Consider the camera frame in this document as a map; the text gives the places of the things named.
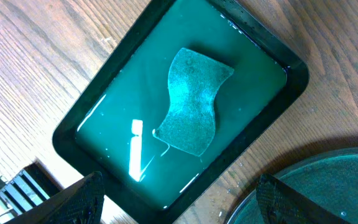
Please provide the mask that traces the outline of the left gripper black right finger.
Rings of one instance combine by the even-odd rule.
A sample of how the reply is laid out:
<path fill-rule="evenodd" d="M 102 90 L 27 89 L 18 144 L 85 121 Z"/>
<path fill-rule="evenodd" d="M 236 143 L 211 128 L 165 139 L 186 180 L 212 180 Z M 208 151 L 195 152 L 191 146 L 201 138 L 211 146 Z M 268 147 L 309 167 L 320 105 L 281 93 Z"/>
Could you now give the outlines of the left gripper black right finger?
<path fill-rule="evenodd" d="M 270 174 L 261 175 L 256 199 L 263 221 L 268 224 L 346 223 Z"/>

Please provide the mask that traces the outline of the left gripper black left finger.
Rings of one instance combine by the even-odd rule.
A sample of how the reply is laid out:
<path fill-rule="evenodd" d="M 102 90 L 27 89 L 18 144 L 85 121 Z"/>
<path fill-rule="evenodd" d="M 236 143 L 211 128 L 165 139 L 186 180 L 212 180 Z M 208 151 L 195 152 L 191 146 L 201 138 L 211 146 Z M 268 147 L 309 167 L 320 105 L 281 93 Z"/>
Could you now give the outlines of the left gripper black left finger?
<path fill-rule="evenodd" d="M 93 172 L 6 224 L 100 224 L 104 182 Z"/>

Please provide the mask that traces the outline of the green sponge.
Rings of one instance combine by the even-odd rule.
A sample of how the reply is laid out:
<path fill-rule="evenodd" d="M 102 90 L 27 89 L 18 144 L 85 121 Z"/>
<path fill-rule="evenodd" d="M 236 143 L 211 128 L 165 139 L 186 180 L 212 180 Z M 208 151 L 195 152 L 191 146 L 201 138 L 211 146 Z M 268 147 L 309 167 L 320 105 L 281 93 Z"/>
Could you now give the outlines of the green sponge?
<path fill-rule="evenodd" d="M 193 50 L 182 48 L 168 71 L 170 100 L 166 117 L 153 136 L 193 156 L 201 156 L 216 133 L 214 101 L 234 69 Z"/>

